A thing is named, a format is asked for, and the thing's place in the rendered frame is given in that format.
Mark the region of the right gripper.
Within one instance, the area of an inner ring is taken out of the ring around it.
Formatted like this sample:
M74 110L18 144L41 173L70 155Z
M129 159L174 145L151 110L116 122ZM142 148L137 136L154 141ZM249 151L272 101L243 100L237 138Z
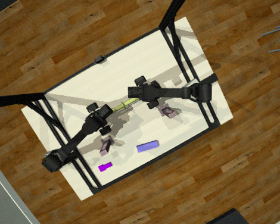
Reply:
M92 103L91 105L87 106L86 109L88 113L94 112L98 107L97 103ZM105 120L106 121L106 120ZM102 129L99 130L102 136L106 135L107 133L111 132L111 128L109 125L107 125L107 121L103 124ZM105 127L105 125L107 125Z

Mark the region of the purple flat block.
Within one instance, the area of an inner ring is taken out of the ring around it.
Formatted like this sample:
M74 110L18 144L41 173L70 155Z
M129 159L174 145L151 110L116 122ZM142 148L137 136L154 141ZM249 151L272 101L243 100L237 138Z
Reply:
M109 163L107 163L105 165L102 164L102 165L98 166L98 168L99 168L100 172L102 172L102 171L105 171L105 169L107 169L107 168L109 168L111 166L112 166L112 164L111 164L111 162L109 162Z

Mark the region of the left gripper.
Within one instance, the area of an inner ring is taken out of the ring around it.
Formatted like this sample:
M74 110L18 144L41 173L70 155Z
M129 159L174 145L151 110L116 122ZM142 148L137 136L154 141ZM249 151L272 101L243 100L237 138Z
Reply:
M141 76L141 77L135 79L134 82L135 82L136 86L139 86L139 85L147 85L148 83L143 84L146 81L147 81L146 78L144 76ZM147 106L149 109L152 109L158 105L159 105L159 102L157 101L157 99L154 99L153 101L147 103Z

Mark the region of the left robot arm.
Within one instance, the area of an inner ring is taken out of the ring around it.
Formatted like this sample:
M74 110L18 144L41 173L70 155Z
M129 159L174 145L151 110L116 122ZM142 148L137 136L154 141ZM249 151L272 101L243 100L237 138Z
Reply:
M155 83L155 84L154 84ZM212 84L194 83L189 87L182 88L161 88L160 84L155 80L151 82L153 85L139 85L128 87L128 98L139 98L142 102L151 102L160 97L190 99L197 103L205 103L211 101ZM199 96L198 96L199 85ZM193 88L193 96L198 99L191 98Z

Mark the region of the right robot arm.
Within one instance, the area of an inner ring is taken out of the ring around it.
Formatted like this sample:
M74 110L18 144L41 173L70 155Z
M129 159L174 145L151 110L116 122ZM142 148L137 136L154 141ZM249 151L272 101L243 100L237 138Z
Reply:
M70 153L86 138L86 136L97 132L106 122L105 119L112 112L113 110L107 104L103 105L97 112L92 112L85 118L85 123L82 125L82 129L67 143L67 145L51 151L41 164L51 173L59 171L66 164L67 157ZM56 153L63 158L63 162L57 155L55 155Z

